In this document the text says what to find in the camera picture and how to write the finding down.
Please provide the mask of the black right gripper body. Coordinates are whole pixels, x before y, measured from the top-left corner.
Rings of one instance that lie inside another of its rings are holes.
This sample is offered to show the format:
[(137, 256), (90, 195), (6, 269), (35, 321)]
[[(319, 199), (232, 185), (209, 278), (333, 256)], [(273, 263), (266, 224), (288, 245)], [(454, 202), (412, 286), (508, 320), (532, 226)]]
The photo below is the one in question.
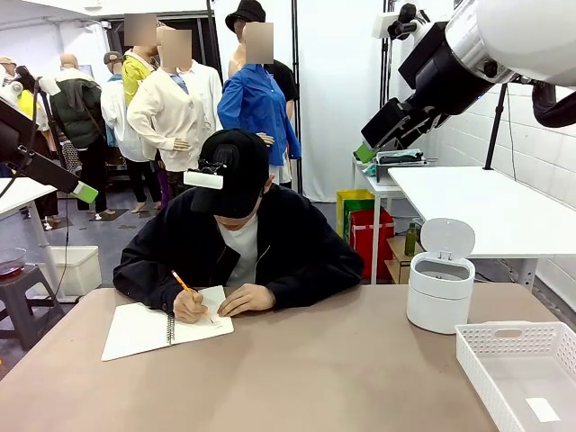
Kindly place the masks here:
[(413, 93), (399, 107), (413, 115), (425, 110), (463, 113), (496, 84), (514, 78), (514, 72), (492, 58), (481, 56), (467, 67), (446, 40), (446, 22), (435, 22), (399, 67)]

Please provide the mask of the orange pencil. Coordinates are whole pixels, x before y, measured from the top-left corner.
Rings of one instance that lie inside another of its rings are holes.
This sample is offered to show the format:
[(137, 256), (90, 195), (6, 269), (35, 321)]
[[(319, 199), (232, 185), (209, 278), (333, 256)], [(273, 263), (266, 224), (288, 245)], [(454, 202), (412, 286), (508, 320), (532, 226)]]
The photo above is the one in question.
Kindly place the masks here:
[[(172, 276), (178, 281), (178, 283), (181, 285), (182, 289), (184, 290), (184, 292), (190, 293), (192, 296), (194, 296), (195, 293), (198, 293), (197, 291), (193, 290), (192, 288), (188, 287), (186, 285), (186, 283), (184, 282), (184, 280), (176, 273), (175, 270), (171, 271)], [(210, 323), (214, 323), (210, 313), (208, 312), (208, 310), (206, 309), (203, 312), (203, 315), (210, 321)]]

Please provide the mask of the white spiral notebook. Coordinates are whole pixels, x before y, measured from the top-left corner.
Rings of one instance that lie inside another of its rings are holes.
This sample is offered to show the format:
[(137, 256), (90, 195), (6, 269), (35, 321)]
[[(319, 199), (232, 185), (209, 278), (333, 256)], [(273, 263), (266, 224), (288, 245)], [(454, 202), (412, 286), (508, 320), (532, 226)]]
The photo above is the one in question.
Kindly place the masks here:
[(234, 326), (231, 318), (218, 315), (218, 308), (225, 300), (224, 289), (214, 286), (201, 290), (200, 294), (209, 316), (194, 324), (178, 321), (142, 303), (118, 306), (112, 317), (101, 360), (111, 361), (232, 333)]

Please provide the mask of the person's right forearm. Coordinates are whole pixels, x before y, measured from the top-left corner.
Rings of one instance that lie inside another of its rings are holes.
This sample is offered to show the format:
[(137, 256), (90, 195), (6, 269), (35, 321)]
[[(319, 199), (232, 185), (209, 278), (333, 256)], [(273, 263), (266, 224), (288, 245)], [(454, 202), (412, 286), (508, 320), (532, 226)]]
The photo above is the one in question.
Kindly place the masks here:
[(163, 265), (139, 263), (118, 265), (113, 270), (114, 287), (135, 302), (172, 315), (174, 301), (182, 291)]

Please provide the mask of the person's left forearm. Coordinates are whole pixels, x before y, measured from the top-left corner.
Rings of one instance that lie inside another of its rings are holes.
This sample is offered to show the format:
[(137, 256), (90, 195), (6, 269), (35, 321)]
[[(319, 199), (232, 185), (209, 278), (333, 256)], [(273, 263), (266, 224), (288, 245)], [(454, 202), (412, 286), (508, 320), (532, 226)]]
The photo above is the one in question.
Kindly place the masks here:
[(362, 261), (312, 265), (276, 279), (265, 287), (274, 296), (275, 309), (308, 307), (358, 286), (363, 270)]

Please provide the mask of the white desk with legs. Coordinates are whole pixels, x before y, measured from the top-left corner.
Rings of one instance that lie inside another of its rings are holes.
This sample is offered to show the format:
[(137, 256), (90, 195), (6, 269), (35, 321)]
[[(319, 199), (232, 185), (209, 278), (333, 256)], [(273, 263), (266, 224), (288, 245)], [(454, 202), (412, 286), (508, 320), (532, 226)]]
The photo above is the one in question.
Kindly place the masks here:
[(48, 270), (48, 280), (52, 291), (56, 294), (57, 300), (64, 303), (66, 295), (62, 293), (59, 286), (56, 263), (50, 249), (40, 215), (38, 213), (36, 199), (56, 192), (57, 189), (50, 185), (41, 184), (28, 177), (0, 178), (0, 220), (4, 216), (11, 216), (20, 208), (27, 208), (31, 216), (31, 225), (35, 238), (37, 239), (44, 263)]

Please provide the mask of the black backdrop pole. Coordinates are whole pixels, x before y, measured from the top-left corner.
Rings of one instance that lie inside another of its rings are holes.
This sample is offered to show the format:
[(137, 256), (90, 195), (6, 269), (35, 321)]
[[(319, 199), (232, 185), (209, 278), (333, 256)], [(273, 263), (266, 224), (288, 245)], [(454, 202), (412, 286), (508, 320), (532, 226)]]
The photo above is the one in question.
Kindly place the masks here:
[(390, 99), (390, 82), (391, 82), (391, 74), (392, 74), (392, 40), (387, 38), (384, 40), (382, 45), (382, 54), (383, 54), (383, 67), (382, 67), (382, 101), (381, 107), (384, 107), (385, 104)]
[[(294, 82), (300, 96), (300, 70), (299, 70), (299, 36), (298, 36), (298, 0), (291, 0), (292, 19), (292, 71)], [(294, 102), (294, 130), (297, 138), (301, 139), (301, 113), (300, 99)], [(296, 159), (296, 190), (302, 193), (302, 159)]]

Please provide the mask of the glass bowl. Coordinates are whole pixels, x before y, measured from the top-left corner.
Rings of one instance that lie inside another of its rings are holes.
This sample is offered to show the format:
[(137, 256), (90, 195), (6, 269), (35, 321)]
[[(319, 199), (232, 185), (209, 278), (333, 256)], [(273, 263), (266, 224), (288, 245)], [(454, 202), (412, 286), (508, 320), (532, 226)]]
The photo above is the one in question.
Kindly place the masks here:
[(24, 248), (0, 249), (0, 280), (18, 275), (25, 267), (25, 256)]

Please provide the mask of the white storage bin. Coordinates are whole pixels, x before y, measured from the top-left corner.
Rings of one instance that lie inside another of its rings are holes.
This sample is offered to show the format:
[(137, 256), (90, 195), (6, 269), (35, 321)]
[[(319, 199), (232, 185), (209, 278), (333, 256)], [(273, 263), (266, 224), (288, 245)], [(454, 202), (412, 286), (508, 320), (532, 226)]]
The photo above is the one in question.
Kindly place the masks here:
[(73, 302), (102, 284), (98, 246), (49, 247), (55, 265), (52, 291), (60, 302)]

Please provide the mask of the gray plastic stool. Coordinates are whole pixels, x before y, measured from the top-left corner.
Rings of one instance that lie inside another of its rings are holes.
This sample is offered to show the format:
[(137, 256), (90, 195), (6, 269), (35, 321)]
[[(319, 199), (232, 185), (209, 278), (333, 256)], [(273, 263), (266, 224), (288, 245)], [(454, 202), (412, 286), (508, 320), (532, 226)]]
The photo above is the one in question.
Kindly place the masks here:
[[(48, 295), (41, 299), (27, 297), (27, 292), (41, 284)], [(55, 293), (37, 265), (25, 265), (14, 274), (0, 277), (0, 323), (9, 319), (12, 329), (0, 328), (0, 339), (17, 339), (23, 350), (30, 350), (65, 316)]]

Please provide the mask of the black baseball cap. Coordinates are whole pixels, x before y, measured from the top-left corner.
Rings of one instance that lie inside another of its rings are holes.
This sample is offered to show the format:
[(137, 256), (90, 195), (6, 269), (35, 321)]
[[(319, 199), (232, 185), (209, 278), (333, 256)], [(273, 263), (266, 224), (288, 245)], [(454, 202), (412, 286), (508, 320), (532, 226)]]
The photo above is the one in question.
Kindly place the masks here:
[(200, 159), (222, 162), (227, 167), (221, 190), (193, 187), (192, 210), (229, 219), (246, 218), (269, 179), (269, 150), (265, 142), (245, 130), (219, 130), (203, 143)]

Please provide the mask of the white lidded trash can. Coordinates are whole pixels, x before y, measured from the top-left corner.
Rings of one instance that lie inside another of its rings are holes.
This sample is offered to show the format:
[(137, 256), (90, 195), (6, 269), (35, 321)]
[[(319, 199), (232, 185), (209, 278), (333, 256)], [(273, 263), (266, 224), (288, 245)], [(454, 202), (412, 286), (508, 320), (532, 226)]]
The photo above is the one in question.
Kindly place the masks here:
[(420, 231), (423, 251), (410, 262), (406, 316), (420, 329), (453, 335), (468, 322), (476, 269), (468, 259), (473, 228), (461, 220), (427, 220)]

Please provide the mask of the white t-shirt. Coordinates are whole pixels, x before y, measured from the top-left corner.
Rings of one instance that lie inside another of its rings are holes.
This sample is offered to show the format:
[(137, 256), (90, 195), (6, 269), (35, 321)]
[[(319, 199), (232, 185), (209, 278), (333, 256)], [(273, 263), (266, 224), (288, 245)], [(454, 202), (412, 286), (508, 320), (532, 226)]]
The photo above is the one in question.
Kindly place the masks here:
[(253, 216), (241, 229), (230, 230), (218, 223), (225, 244), (239, 254), (226, 286), (239, 288), (256, 282), (257, 216)]

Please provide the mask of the white perforated plastic basket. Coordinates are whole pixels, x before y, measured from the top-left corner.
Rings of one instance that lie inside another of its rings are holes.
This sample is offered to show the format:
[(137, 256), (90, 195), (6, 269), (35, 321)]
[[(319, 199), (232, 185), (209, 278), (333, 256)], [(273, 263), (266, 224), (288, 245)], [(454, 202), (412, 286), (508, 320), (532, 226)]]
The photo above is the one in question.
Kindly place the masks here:
[[(576, 333), (562, 322), (492, 321), (455, 328), (456, 358), (499, 432), (576, 432)], [(546, 398), (541, 423), (526, 398)]]

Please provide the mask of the white label in basket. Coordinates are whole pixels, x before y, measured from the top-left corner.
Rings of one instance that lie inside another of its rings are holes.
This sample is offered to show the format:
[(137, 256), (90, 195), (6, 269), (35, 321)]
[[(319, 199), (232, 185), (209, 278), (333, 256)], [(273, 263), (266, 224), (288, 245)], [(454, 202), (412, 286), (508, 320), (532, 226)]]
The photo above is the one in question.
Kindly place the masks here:
[(559, 422), (561, 420), (546, 398), (526, 398), (526, 403), (541, 423)]

